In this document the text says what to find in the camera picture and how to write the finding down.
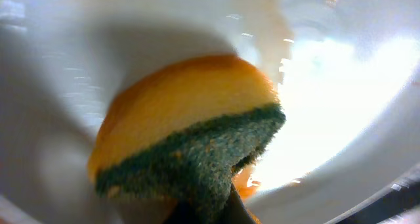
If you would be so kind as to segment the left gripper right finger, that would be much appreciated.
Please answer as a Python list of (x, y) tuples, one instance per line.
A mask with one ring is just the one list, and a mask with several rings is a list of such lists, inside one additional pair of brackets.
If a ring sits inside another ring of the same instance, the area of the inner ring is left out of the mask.
[(234, 185), (231, 186), (230, 196), (224, 207), (222, 224), (257, 224), (245, 208)]

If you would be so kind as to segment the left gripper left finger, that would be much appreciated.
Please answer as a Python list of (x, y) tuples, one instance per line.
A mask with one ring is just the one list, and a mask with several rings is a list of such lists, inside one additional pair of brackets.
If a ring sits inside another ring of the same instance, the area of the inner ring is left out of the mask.
[(188, 202), (177, 204), (173, 212), (163, 222), (163, 224), (196, 224), (197, 217), (194, 209)]

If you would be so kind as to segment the green and yellow sponge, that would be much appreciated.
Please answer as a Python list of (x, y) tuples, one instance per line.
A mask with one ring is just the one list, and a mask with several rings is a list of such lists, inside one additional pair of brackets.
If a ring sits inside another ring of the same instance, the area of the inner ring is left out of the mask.
[(87, 173), (100, 196), (170, 200), (217, 223), (233, 177), (285, 123), (269, 78), (234, 55), (168, 65), (122, 91), (100, 126)]

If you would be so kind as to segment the pale grey plate top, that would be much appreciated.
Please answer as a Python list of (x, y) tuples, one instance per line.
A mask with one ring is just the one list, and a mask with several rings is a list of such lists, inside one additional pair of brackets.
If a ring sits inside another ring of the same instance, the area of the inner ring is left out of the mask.
[(184, 58), (238, 53), (287, 121), (247, 205), (332, 223), (419, 162), (419, 0), (1, 0), (1, 221), (153, 223), (97, 197), (85, 164), (111, 100)]

